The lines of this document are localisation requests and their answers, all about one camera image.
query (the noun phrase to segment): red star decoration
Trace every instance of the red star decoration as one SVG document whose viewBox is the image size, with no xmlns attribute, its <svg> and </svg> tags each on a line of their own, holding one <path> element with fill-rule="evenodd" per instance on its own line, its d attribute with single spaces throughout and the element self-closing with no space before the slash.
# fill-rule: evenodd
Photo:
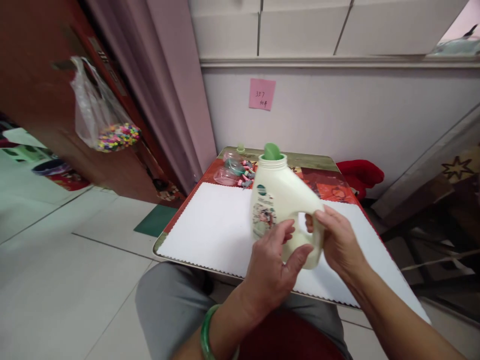
<svg viewBox="0 0 480 360">
<path fill-rule="evenodd" d="M 468 165 L 472 162 L 472 159 L 468 159 L 465 161 L 460 161 L 460 156 L 455 156 L 453 163 L 448 164 L 444 163 L 442 166 L 445 168 L 443 170 L 443 174 L 447 175 L 447 179 L 451 179 L 453 176 L 456 176 L 458 180 L 462 179 L 463 173 L 466 174 L 475 174 L 472 169 L 468 167 Z"/>
</svg>

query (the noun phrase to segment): green lid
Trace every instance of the green lid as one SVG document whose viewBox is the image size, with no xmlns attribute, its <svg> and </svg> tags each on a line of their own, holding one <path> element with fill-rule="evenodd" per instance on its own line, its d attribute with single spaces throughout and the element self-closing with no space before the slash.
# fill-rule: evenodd
<svg viewBox="0 0 480 360">
<path fill-rule="evenodd" d="M 273 142 L 266 143 L 263 158 L 265 160 L 282 160 L 279 147 Z"/>
<path fill-rule="evenodd" d="M 240 155 L 245 154 L 245 147 L 242 142 L 238 143 L 238 146 L 236 147 L 236 152 L 239 153 Z"/>
</svg>

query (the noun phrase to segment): green mat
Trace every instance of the green mat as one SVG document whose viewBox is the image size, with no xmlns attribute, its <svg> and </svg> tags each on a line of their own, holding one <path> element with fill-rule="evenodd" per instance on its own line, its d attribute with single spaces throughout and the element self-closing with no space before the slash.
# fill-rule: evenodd
<svg viewBox="0 0 480 360">
<path fill-rule="evenodd" d="M 177 211 L 173 207 L 157 205 L 133 231 L 158 238 Z"/>
</svg>

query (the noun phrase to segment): purple curtain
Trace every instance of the purple curtain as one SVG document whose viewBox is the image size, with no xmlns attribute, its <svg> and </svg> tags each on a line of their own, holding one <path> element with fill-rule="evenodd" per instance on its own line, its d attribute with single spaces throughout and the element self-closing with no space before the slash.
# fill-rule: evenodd
<svg viewBox="0 0 480 360">
<path fill-rule="evenodd" d="M 187 0 L 88 0 L 189 192 L 217 156 Z"/>
</svg>

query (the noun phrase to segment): hand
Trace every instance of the hand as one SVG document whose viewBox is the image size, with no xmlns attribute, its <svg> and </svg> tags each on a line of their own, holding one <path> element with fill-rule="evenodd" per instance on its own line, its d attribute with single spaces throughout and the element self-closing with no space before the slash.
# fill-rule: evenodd
<svg viewBox="0 0 480 360">
<path fill-rule="evenodd" d="M 352 275 L 368 267 L 364 253 L 360 249 L 350 221 L 329 206 L 325 211 L 317 210 L 314 216 L 325 226 L 323 252 L 328 265 L 348 283 Z M 309 233 L 313 231 L 313 220 L 306 215 L 306 227 Z"/>
<path fill-rule="evenodd" d="M 243 309 L 255 321 L 283 303 L 314 249 L 310 244 L 302 245 L 283 263 L 282 245 L 292 238 L 293 224 L 293 220 L 282 221 L 253 244 L 246 277 L 238 290 Z"/>
</svg>

